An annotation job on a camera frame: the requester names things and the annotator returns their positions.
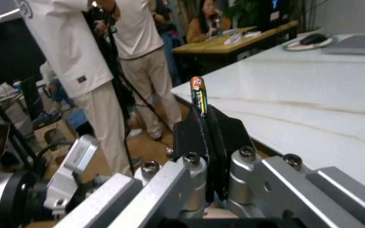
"white t-shirt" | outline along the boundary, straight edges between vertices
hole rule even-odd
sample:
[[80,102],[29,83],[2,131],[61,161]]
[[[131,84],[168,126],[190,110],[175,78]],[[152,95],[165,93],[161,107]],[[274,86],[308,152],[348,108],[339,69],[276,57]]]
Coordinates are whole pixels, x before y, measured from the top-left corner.
[[116,4],[121,18],[115,24],[114,37],[120,58],[139,58],[164,45],[148,6],[149,0],[116,0]]
[[81,12],[88,10],[88,0],[14,1],[69,97],[112,80]]

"beige pants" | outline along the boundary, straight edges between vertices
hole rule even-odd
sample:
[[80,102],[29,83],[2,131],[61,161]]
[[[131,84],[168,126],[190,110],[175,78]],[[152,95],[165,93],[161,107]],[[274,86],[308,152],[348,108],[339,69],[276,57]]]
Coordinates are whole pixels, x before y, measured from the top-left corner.
[[[169,120],[168,126],[172,130],[174,124],[181,121],[181,110],[174,95],[170,92],[172,84],[163,49],[158,49],[138,59],[121,60],[121,65],[126,78],[150,104],[153,104],[151,86],[153,84],[163,103],[164,111]],[[152,138],[160,137],[162,125],[157,116],[149,108],[141,106],[145,104],[138,95],[134,94],[134,98],[148,133]]]
[[111,172],[131,175],[124,145],[125,125],[112,83],[107,82],[74,101],[94,128]]

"brown jacket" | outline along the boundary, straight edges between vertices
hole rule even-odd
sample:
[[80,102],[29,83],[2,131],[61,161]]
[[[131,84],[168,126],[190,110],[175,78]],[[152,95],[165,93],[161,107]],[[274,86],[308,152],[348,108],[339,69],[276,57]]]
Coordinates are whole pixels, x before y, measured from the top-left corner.
[[[231,28],[231,20],[228,17],[223,17],[222,30],[229,30]],[[192,19],[190,27],[188,28],[187,42],[188,43],[199,43],[206,40],[206,34],[202,32],[200,21],[198,18]]]

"blue jeans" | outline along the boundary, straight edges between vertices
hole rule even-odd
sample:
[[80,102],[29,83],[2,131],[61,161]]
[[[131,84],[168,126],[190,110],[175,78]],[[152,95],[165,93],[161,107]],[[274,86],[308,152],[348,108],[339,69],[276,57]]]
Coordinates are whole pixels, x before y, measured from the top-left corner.
[[61,85],[58,79],[54,79],[50,83],[55,84],[57,87],[57,91],[55,92],[51,91],[51,99],[53,101],[61,102],[62,100],[65,100],[70,107],[75,106],[73,100],[71,100],[71,98],[68,97],[66,91],[64,90],[63,86]]
[[164,49],[165,58],[167,60],[168,71],[170,71],[171,82],[173,83],[173,87],[176,87],[179,84],[181,84],[181,79],[180,79],[180,76],[178,75],[177,65],[175,63],[174,56],[173,56],[173,41],[171,39],[171,36],[169,34],[167,34],[166,32],[162,33],[161,37],[164,42],[163,49]]

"woman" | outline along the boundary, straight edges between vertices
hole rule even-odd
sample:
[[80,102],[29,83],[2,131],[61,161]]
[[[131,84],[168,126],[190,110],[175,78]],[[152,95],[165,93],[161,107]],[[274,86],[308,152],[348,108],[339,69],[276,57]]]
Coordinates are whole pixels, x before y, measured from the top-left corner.
[[[216,19],[221,12],[216,8],[214,0],[201,0],[200,13],[194,18],[188,29],[187,42],[203,42],[217,32]],[[221,22],[222,30],[231,28],[231,20],[223,17]]]
[[176,87],[181,84],[181,79],[173,56],[172,37],[176,29],[175,25],[171,23],[171,9],[167,7],[167,0],[152,0],[150,3],[157,31],[164,42],[164,54],[167,60],[168,70],[170,71],[171,81],[173,87]]

